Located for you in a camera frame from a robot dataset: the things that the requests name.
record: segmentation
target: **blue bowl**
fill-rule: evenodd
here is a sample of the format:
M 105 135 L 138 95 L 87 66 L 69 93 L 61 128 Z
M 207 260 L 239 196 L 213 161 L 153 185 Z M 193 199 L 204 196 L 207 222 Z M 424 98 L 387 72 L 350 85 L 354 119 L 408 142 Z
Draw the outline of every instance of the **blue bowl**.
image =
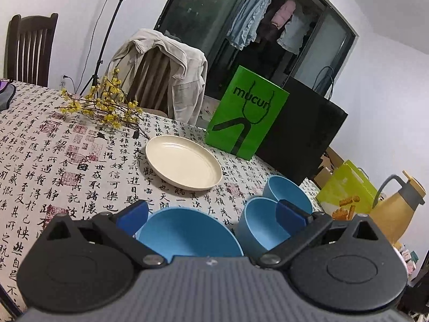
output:
M 235 236 L 244 253 L 255 260 L 290 237 L 275 219 L 276 206 L 269 198 L 254 197 L 240 216 Z
M 155 212 L 138 240 L 171 262 L 173 256 L 240 257 L 243 251 L 231 231 L 202 212 L 170 207 Z
M 276 202 L 279 200 L 289 201 L 309 214 L 313 212 L 312 203 L 304 191 L 297 184 L 281 175 L 272 175 L 268 178 L 262 195 Z

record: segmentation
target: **wooden furniture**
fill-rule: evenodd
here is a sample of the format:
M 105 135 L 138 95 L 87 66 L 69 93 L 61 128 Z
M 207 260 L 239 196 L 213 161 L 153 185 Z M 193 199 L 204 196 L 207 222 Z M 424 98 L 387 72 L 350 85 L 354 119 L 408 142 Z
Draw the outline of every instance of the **wooden furniture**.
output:
M 58 14 L 51 17 L 14 16 L 6 42 L 5 74 L 10 80 L 47 86 L 52 42 Z
M 170 78 L 170 58 L 155 47 L 143 56 L 131 84 L 127 99 L 139 102 L 142 108 L 168 114 L 167 89 Z
M 163 111 L 155 110 L 155 109 L 148 109 L 148 108 L 142 108 L 142 109 L 144 112 L 147 112 L 148 114 L 153 114 L 153 115 L 162 116 L 164 118 L 168 118 L 168 115 L 166 113 L 164 113 Z

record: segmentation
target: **dining table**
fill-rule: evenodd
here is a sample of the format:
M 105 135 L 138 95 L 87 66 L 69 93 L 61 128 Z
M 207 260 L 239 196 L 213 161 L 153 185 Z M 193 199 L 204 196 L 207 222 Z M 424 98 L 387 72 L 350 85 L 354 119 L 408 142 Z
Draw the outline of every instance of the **dining table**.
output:
M 261 195 L 270 175 L 279 174 L 254 156 L 250 161 L 204 143 L 205 131 L 143 113 L 140 127 L 149 138 L 181 136 L 209 150 L 219 161 L 222 181 L 208 191 L 170 185 L 150 167 L 142 134 L 100 126 L 82 114 L 65 115 L 59 90 L 13 82 L 16 94 L 0 112 L 0 283 L 21 310 L 16 284 L 20 264 L 49 221 L 58 213 L 90 219 L 116 213 L 145 200 L 150 213 L 189 207 L 216 218 L 234 233 L 246 200 Z M 306 179 L 301 189 L 313 210 L 318 189 Z M 0 307 L 0 321 L 10 321 Z

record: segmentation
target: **beige plate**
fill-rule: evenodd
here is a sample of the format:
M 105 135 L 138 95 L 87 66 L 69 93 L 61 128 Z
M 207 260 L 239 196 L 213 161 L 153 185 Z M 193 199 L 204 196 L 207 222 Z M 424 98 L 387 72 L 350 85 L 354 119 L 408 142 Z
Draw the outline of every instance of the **beige plate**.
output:
M 178 188 L 207 190 L 222 180 L 222 168 L 216 158 L 186 138 L 152 138 L 146 144 L 146 157 L 156 174 Z

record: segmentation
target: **gray gripper base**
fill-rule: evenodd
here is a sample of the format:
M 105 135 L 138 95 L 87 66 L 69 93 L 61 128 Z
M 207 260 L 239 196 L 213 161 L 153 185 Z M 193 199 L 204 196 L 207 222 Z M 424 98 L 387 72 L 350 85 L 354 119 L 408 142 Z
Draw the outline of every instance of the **gray gripper base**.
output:
M 301 299 L 274 270 L 247 258 L 176 257 L 162 269 L 143 271 L 120 299 L 99 310 L 53 315 L 29 309 L 20 322 L 280 322 L 408 321 L 394 310 L 345 316 Z

